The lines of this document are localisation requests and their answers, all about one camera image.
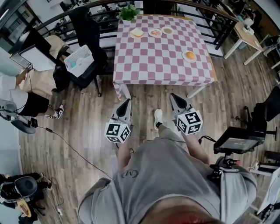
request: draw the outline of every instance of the plant pot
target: plant pot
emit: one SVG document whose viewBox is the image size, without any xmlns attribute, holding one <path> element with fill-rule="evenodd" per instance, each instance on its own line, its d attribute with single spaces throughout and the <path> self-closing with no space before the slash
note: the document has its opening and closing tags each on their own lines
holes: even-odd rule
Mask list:
<svg viewBox="0 0 280 224">
<path fill-rule="evenodd" d="M 131 23 L 131 21 L 128 21 L 128 20 L 122 20 L 122 22 L 125 26 L 128 26 Z"/>
</svg>

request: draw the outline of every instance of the person in white shirt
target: person in white shirt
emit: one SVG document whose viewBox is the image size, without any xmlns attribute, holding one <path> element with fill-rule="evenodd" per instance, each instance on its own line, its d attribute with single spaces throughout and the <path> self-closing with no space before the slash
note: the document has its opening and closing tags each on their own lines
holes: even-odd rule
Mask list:
<svg viewBox="0 0 280 224">
<path fill-rule="evenodd" d="M 64 104 L 54 110 L 49 105 L 49 100 L 33 92 L 24 92 L 19 88 L 19 84 L 25 80 L 29 71 L 26 68 L 16 77 L 0 73 L 0 99 L 13 102 L 16 112 L 22 116 L 47 116 L 49 119 L 59 119 L 64 111 Z"/>
</svg>

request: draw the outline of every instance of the white basket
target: white basket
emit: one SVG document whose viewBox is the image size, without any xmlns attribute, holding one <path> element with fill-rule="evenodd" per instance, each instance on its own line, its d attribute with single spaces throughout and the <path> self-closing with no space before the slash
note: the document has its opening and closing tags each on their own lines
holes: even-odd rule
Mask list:
<svg viewBox="0 0 280 224">
<path fill-rule="evenodd" d="M 87 45 L 80 47 L 78 50 L 70 54 L 65 60 L 67 71 L 74 76 L 79 77 L 93 63 L 92 53 Z"/>
</svg>

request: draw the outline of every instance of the white cube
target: white cube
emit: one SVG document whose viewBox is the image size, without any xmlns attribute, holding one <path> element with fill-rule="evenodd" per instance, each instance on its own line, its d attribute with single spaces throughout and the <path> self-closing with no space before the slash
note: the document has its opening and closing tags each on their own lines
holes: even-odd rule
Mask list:
<svg viewBox="0 0 280 224">
<path fill-rule="evenodd" d="M 124 143 L 130 135 L 130 132 L 127 124 L 107 122 L 104 135 L 110 142 Z"/>
<path fill-rule="evenodd" d="M 200 131 L 203 124 L 200 112 L 191 111 L 177 116 L 177 127 L 185 134 L 194 134 Z"/>
</svg>

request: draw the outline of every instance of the black shorts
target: black shorts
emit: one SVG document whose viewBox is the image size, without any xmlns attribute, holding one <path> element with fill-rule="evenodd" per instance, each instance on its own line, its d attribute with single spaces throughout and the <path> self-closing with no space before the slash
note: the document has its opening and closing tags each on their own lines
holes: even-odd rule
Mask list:
<svg viewBox="0 0 280 224">
<path fill-rule="evenodd" d="M 26 104 L 19 114 L 23 116 L 36 117 L 39 113 L 46 113 L 48 106 L 48 99 L 35 93 L 28 93 Z"/>
</svg>

